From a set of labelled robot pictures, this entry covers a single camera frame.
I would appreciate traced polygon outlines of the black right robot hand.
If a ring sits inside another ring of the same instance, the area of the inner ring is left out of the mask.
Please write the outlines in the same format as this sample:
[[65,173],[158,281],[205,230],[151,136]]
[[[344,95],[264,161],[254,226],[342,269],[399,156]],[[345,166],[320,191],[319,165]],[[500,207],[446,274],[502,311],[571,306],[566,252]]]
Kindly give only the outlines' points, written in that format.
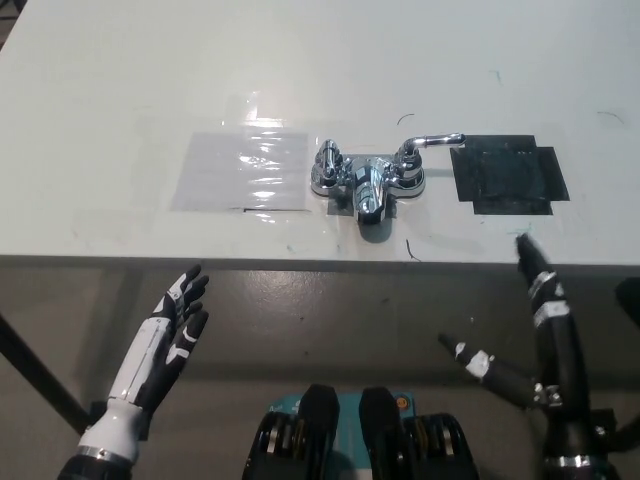
[[441,333],[438,340],[485,389],[520,409],[544,412],[547,456],[596,455],[601,447],[591,419],[588,376],[564,287],[531,236],[519,235],[516,249],[531,305],[537,373],[527,377],[452,335]]

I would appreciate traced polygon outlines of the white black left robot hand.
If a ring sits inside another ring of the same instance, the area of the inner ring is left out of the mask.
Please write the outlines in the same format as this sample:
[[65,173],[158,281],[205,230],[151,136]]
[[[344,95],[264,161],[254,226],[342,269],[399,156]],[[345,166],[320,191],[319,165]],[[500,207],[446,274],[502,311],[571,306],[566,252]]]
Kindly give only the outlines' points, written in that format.
[[109,391],[104,414],[82,435],[77,453],[132,466],[155,411],[185,368],[209,318],[200,298],[209,277],[196,264],[160,298],[140,325]]

